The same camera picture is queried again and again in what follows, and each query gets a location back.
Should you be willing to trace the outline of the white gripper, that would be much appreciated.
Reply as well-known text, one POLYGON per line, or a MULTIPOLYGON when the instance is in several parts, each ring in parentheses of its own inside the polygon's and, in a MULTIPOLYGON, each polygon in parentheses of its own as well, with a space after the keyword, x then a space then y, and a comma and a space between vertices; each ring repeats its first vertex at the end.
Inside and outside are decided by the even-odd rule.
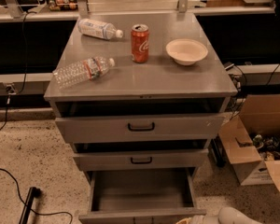
POLYGON ((219 221, 217 216, 198 215, 180 219, 176 224, 219 224, 219 221))

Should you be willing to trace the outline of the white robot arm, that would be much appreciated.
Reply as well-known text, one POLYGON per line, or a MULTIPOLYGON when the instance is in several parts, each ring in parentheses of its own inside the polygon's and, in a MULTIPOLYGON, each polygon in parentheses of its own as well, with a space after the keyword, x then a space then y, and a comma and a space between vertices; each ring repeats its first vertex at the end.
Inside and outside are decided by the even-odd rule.
POLYGON ((262 224, 233 207, 223 207, 217 215, 195 215, 178 220, 175 224, 262 224))

